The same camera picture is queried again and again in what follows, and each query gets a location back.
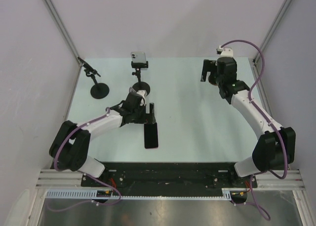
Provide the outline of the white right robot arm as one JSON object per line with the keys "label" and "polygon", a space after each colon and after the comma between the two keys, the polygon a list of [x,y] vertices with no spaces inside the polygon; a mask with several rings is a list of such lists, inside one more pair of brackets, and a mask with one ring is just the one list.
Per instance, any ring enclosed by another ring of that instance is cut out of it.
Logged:
{"label": "white right robot arm", "polygon": [[229,184],[239,187],[247,176],[272,173],[278,167],[284,168],[283,174],[274,176],[284,179],[288,165],[294,161],[296,133],[275,121],[251,96],[250,87],[237,79],[236,60],[232,57],[205,59],[200,80],[217,86],[221,98],[244,117],[257,137],[251,156],[235,163],[235,170],[228,174]]}

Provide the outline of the white phone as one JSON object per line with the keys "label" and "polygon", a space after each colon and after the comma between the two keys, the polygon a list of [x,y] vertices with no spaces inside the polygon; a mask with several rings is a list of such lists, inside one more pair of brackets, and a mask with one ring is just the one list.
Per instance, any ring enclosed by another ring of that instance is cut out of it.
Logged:
{"label": "white phone", "polygon": [[146,55],[142,51],[132,51],[130,55],[133,63],[147,63]]}

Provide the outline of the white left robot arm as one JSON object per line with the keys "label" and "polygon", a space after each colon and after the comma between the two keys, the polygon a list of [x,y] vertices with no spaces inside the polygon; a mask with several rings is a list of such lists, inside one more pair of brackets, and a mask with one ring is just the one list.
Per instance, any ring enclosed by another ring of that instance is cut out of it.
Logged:
{"label": "white left robot arm", "polygon": [[126,100],[106,108],[104,115],[83,124],[65,121],[49,150],[57,171],[78,171],[92,176],[98,186],[108,183],[109,174],[105,165],[88,156],[90,142],[105,132],[126,124],[144,126],[146,149],[158,148],[158,125],[154,114],[154,104],[146,103],[145,90],[131,90]]}

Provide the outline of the pink phone black screen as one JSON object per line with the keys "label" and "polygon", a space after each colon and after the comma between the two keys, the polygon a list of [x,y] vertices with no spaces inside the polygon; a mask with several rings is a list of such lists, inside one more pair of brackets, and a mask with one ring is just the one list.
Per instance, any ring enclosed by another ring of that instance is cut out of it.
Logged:
{"label": "pink phone black screen", "polygon": [[145,149],[158,148],[157,123],[144,125],[144,146],[145,146]]}

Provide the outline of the black tripod phone stand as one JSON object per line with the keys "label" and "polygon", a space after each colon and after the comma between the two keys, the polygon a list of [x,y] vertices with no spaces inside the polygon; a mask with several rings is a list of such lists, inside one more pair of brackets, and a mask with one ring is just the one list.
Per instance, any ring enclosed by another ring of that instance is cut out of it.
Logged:
{"label": "black tripod phone stand", "polygon": [[132,86],[132,88],[135,91],[145,90],[147,95],[149,95],[151,91],[149,84],[141,80],[141,71],[148,69],[149,63],[147,61],[145,63],[136,63],[131,61],[131,67],[135,69],[135,71],[132,72],[132,75],[137,77],[137,82]]}

